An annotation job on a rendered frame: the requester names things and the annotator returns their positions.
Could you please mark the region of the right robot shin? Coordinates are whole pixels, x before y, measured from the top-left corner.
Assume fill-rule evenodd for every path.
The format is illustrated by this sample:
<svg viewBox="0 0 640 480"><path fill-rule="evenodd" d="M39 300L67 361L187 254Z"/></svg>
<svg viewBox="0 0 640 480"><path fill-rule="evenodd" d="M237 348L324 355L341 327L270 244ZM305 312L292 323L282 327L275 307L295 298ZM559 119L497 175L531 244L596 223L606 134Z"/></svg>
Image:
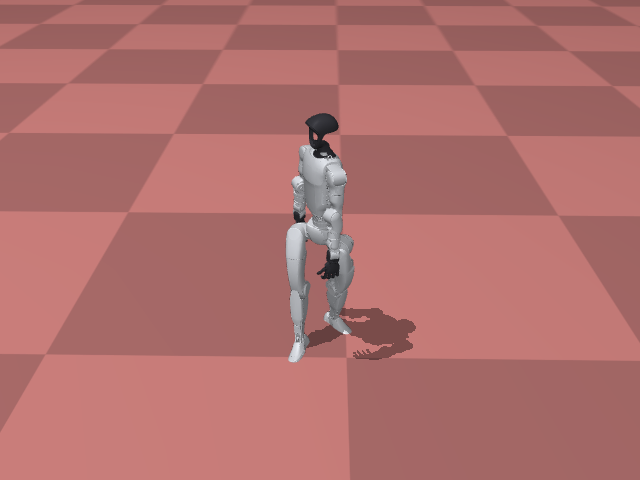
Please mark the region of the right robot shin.
<svg viewBox="0 0 640 480"><path fill-rule="evenodd" d="M295 342L304 341L304 325L308 310L308 296L300 298L298 291L292 290L290 295L291 318L294 323Z"/></svg>

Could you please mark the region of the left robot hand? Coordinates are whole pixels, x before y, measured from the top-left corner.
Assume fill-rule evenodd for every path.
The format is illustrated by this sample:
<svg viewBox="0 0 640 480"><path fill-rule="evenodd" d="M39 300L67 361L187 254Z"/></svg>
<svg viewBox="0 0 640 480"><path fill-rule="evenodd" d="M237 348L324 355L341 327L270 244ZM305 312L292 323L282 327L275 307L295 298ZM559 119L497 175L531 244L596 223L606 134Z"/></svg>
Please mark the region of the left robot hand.
<svg viewBox="0 0 640 480"><path fill-rule="evenodd" d="M327 262L325 264L325 267L322 270L320 270L319 272L317 272L317 274L320 275L321 273L323 273L325 271L324 276L321 275L322 279L330 279L330 278L334 278L335 276L338 277L339 276L339 269L340 269L339 263L338 263L339 258L330 260L330 251L327 250L326 260L327 260Z"/></svg>

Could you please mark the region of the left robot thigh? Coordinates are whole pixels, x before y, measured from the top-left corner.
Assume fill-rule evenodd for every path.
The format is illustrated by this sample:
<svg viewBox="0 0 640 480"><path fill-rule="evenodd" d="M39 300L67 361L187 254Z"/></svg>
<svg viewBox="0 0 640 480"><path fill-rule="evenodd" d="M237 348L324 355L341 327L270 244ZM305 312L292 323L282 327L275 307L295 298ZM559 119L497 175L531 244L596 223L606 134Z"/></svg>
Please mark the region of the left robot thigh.
<svg viewBox="0 0 640 480"><path fill-rule="evenodd" d="M341 294L345 291L352 282L354 275L354 263L353 259L350 257L350 252L353 249L354 241L353 239L346 235L340 234L340 257L339 257L339 276L335 276L334 278L328 279L326 282L326 287L331 295L336 296L337 294Z"/></svg>

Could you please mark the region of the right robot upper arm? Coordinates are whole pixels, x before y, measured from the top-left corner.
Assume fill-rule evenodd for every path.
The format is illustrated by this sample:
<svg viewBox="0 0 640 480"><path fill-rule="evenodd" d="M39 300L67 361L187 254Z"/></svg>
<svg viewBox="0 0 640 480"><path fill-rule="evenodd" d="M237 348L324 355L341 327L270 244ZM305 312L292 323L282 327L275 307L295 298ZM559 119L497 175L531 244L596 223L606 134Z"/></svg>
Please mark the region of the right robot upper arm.
<svg viewBox="0 0 640 480"><path fill-rule="evenodd" d="M294 189L296 190L296 192L298 193L303 193L304 192L304 181L303 181L303 174L302 174L302 165L303 165L303 156L304 156L304 152L310 148L311 145L303 145L299 148L299 166L298 166L298 171L300 173L299 176L296 176L292 179L292 186L294 187Z"/></svg>

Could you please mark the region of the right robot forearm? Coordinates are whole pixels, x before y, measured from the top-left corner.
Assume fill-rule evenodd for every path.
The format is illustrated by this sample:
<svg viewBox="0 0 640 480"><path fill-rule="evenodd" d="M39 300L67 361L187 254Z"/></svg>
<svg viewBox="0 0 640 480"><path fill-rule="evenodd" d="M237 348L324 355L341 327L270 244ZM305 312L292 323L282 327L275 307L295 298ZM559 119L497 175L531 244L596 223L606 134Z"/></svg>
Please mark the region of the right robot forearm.
<svg viewBox="0 0 640 480"><path fill-rule="evenodd" d="M293 205L293 214L294 212L298 212L300 215L300 218L302 218L305 214L306 214L306 200L305 200L305 193L298 193L296 192L296 190L293 187L293 195L294 195L294 205Z"/></svg>

